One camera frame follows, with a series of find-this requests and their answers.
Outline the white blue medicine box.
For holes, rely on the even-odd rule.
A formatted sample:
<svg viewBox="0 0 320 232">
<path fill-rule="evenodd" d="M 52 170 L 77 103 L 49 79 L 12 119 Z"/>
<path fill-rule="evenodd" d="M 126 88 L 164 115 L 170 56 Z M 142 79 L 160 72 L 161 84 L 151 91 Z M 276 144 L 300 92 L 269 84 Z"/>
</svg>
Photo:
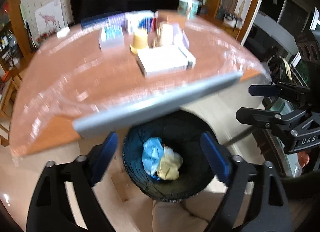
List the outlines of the white blue medicine box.
<svg viewBox="0 0 320 232">
<path fill-rule="evenodd" d="M 195 56 L 186 47 L 175 45 L 141 49 L 137 56 L 145 78 L 186 71 L 196 65 Z"/>
</svg>

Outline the clear dental floss box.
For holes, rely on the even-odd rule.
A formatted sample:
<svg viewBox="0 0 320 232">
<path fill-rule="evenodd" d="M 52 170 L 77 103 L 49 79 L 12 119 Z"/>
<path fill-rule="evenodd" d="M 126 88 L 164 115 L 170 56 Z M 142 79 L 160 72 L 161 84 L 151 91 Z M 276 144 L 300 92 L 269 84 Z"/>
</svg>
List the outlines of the clear dental floss box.
<svg viewBox="0 0 320 232">
<path fill-rule="evenodd" d="M 124 35 L 120 25 L 104 26 L 101 29 L 99 37 L 99 45 L 101 50 L 123 47 Z"/>
</svg>

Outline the yellow paper cup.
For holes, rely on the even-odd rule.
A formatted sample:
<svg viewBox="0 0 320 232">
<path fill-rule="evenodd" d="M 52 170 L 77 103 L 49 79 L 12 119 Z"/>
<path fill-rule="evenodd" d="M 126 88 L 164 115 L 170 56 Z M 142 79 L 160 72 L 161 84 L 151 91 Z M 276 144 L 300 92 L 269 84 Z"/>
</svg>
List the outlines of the yellow paper cup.
<svg viewBox="0 0 320 232">
<path fill-rule="evenodd" d="M 133 54 L 137 54 L 139 50 L 148 48 L 148 32 L 146 29 L 139 28 L 133 34 L 133 41 L 130 50 Z"/>
</svg>

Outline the purple hair roller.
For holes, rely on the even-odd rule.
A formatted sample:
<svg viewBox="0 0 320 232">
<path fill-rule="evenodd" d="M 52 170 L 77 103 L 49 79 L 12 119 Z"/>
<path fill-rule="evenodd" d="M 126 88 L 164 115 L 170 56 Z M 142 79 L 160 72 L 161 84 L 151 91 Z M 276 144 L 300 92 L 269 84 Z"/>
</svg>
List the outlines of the purple hair roller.
<svg viewBox="0 0 320 232">
<path fill-rule="evenodd" d="M 189 49 L 189 40 L 187 38 L 187 35 L 185 34 L 184 30 L 182 30 L 180 28 L 180 25 L 178 23 L 174 23 L 172 25 L 172 29 L 173 29 L 173 45 L 175 46 L 184 46 L 187 49 Z"/>
<path fill-rule="evenodd" d="M 107 27 L 108 29 L 123 29 L 125 24 L 125 13 L 108 16 Z"/>
</svg>

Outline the white blue red carton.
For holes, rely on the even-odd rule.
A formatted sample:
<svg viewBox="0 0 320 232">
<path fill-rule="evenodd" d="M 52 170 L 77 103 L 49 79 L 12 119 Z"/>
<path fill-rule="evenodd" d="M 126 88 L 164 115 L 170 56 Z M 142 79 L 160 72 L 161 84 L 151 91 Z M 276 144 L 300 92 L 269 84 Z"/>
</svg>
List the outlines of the white blue red carton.
<svg viewBox="0 0 320 232">
<path fill-rule="evenodd" d="M 137 29 L 145 29 L 148 33 L 155 30 L 156 16 L 150 10 L 125 13 L 125 30 L 132 35 Z"/>
</svg>

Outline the black trash bin with liner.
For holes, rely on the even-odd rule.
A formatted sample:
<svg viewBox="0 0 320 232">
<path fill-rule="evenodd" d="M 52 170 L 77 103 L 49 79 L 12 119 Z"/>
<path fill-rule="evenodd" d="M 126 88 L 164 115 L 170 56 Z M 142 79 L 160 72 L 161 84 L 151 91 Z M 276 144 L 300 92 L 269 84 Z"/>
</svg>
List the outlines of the black trash bin with liner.
<svg viewBox="0 0 320 232">
<path fill-rule="evenodd" d="M 200 146 L 205 132 L 215 136 L 203 119 L 183 110 L 132 127 L 123 143 L 128 176 L 156 201 L 195 196 L 215 176 Z"/>
</svg>

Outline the white computer mouse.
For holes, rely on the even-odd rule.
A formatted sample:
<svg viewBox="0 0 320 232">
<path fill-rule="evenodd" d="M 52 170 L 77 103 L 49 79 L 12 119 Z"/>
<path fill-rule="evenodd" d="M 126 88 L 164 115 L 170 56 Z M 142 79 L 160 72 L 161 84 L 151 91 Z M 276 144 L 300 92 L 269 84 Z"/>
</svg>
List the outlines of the white computer mouse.
<svg viewBox="0 0 320 232">
<path fill-rule="evenodd" d="M 56 33 L 56 36 L 57 38 L 63 38 L 63 37 L 66 37 L 69 34 L 69 32 L 70 32 L 70 28 L 64 27 Z"/>
</svg>

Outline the red flower framed picture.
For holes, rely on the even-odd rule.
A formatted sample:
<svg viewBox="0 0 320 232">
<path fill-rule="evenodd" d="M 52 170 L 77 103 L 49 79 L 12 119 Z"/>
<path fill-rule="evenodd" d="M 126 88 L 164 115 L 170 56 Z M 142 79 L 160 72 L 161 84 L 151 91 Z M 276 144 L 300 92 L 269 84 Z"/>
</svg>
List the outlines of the red flower framed picture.
<svg viewBox="0 0 320 232">
<path fill-rule="evenodd" d="M 56 34 L 56 30 L 50 30 L 48 32 L 42 33 L 39 35 L 39 37 L 36 39 L 38 44 L 41 44 L 42 42 L 44 42 L 45 40 L 47 40 L 48 38 L 50 38 L 50 36 L 55 35 Z"/>
</svg>

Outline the blue phone case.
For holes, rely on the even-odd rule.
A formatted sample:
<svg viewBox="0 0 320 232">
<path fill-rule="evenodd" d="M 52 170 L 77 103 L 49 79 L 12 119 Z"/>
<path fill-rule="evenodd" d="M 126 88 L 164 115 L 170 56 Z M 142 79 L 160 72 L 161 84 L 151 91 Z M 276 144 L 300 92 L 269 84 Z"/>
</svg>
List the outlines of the blue phone case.
<svg viewBox="0 0 320 232">
<path fill-rule="evenodd" d="M 80 25 L 82 27 L 82 29 L 88 28 L 92 25 L 96 25 L 99 23 L 104 23 L 107 21 L 107 19 L 111 16 L 116 16 L 121 14 L 121 11 L 115 11 L 115 12 L 107 12 L 104 14 L 100 14 L 100 15 L 96 15 L 96 16 L 91 16 L 91 17 L 87 17 L 84 18 L 83 20 L 81 20 Z"/>
</svg>

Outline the wooden side shelf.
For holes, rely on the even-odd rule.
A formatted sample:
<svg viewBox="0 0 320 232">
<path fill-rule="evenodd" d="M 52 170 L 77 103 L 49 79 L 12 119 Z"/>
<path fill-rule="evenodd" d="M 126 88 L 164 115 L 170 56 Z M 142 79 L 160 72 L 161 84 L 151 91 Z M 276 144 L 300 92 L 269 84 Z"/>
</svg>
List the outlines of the wooden side shelf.
<svg viewBox="0 0 320 232">
<path fill-rule="evenodd" d="M 1 146 L 9 145 L 11 118 L 25 59 L 14 35 L 9 2 L 1 6 Z"/>
</svg>

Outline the teal white ceramic mug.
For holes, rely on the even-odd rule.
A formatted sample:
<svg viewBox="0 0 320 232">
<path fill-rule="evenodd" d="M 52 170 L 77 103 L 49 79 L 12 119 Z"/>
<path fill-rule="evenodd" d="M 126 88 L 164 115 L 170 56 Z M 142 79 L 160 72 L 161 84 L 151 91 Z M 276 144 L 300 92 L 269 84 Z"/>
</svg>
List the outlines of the teal white ceramic mug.
<svg viewBox="0 0 320 232">
<path fill-rule="evenodd" d="M 198 8 L 198 0 L 179 0 L 177 11 L 186 19 L 191 20 L 196 17 Z"/>
</svg>

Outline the giraffe picture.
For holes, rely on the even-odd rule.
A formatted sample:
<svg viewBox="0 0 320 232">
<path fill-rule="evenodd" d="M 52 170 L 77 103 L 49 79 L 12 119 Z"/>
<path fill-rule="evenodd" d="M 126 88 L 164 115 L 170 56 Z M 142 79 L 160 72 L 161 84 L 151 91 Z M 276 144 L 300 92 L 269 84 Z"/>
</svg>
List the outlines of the giraffe picture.
<svg viewBox="0 0 320 232">
<path fill-rule="evenodd" d="M 39 35 L 65 27 L 61 1 L 53 0 L 35 11 L 35 20 Z"/>
</svg>

